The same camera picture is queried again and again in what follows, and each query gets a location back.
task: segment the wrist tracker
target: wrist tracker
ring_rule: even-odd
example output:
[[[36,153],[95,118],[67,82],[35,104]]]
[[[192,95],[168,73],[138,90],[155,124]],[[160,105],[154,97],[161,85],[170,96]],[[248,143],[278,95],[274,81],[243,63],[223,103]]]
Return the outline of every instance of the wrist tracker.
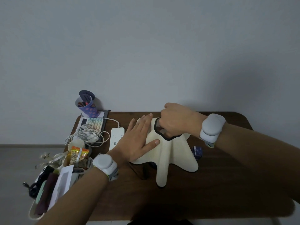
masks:
[[[205,142],[206,146],[210,148],[215,146],[225,122],[225,118],[218,114],[210,114],[203,121],[199,138]]]
[[[93,165],[99,170],[102,170],[108,176],[109,181],[113,181],[119,176],[119,169],[117,167],[118,165],[115,161],[113,161],[110,155],[97,155],[93,160]]]

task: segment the blue box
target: blue box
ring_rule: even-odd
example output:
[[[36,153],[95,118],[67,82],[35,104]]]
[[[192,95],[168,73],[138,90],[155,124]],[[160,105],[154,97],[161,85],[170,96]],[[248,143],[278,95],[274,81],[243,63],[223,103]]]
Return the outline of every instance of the blue box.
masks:
[[[202,158],[203,154],[202,154],[202,148],[200,146],[193,146],[191,150],[196,160]]]

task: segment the black trim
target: black trim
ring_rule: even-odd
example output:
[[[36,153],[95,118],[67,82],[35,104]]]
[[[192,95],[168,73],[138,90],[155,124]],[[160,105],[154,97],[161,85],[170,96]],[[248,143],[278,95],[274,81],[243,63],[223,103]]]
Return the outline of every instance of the black trim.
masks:
[[[180,137],[180,136],[182,135],[182,134],[181,134],[181,135],[178,135],[178,136],[172,136],[171,138],[166,138],[161,132],[159,132],[159,131],[156,129],[156,122],[157,122],[158,119],[159,119],[159,118],[157,118],[157,119],[155,120],[155,123],[154,123],[154,131],[155,131],[157,134],[161,135],[163,139],[165,139],[165,140],[167,140],[167,141],[170,141],[170,140],[173,140],[174,138]]]

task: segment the power strip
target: power strip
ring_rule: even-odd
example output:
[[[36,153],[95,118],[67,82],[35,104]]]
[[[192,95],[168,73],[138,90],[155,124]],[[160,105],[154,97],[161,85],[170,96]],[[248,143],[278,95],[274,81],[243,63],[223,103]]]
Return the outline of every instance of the power strip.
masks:
[[[125,129],[123,127],[120,128],[112,128],[110,134],[110,150],[112,150],[119,140],[124,136]]]

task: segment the purple cup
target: purple cup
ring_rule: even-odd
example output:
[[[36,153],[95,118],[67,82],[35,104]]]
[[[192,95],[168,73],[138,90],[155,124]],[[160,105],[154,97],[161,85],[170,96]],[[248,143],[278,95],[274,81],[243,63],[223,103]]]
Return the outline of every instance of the purple cup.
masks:
[[[78,106],[78,103],[79,102],[83,102],[82,99],[79,97],[76,99],[75,101],[75,105],[83,112],[85,113],[86,115],[88,115],[90,118],[96,118],[99,116],[99,112],[97,111],[97,108],[96,106],[94,105],[94,102],[92,101],[92,98],[91,98],[91,101],[88,105],[84,106],[84,107],[79,107]]]

